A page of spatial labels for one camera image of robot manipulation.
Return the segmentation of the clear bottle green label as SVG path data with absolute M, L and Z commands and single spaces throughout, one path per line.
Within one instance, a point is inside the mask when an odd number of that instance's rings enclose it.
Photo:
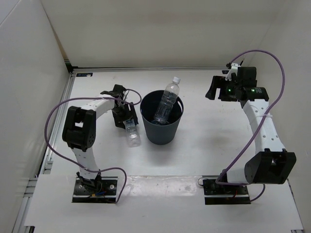
M 124 124 L 127 132 L 127 142 L 129 147 L 134 148 L 140 146 L 141 140 L 135 121 L 133 119 L 129 119 L 126 120 Z

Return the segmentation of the clear unlabelled plastic bottle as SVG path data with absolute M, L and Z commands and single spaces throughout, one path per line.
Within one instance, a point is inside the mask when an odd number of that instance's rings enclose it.
M 174 77 L 172 82 L 166 86 L 161 97 L 161 101 L 154 115 L 154 121 L 157 124 L 164 125 L 168 121 L 170 113 L 173 109 L 173 105 L 175 104 L 179 95 L 180 81 L 180 78 Z

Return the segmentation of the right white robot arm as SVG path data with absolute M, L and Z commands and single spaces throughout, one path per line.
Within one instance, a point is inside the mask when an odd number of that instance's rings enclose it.
M 246 114 L 252 130 L 251 142 L 255 156 L 243 168 L 229 165 L 216 179 L 219 190 L 231 193 L 236 186 L 258 184 L 283 184 L 296 163 L 296 155 L 288 152 L 276 132 L 269 111 L 269 97 L 264 87 L 257 86 L 255 67 L 227 64 L 228 72 L 213 76 L 206 98 L 215 99 L 220 89 L 221 101 L 238 101 Z

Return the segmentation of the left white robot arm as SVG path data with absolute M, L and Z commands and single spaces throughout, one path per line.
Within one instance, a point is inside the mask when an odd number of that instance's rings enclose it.
M 81 165 L 77 176 L 91 194 L 99 193 L 103 184 L 92 149 L 96 139 L 97 119 L 111 111 L 117 128 L 126 130 L 138 124 L 134 103 L 126 101 L 128 92 L 130 89 L 116 84 L 113 90 L 103 91 L 91 102 L 78 107 L 71 106 L 67 111 L 62 139 Z

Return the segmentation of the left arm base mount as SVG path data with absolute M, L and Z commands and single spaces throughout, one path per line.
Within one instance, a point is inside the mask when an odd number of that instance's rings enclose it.
M 76 178 L 72 194 L 72 203 L 115 203 L 119 188 L 118 177 L 102 177 L 99 187 L 94 191 L 85 188 Z

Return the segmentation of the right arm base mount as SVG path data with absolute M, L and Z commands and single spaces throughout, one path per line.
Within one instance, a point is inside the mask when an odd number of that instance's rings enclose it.
M 198 185 L 203 188 L 205 205 L 251 204 L 246 186 L 216 184 L 213 177 L 200 177 Z

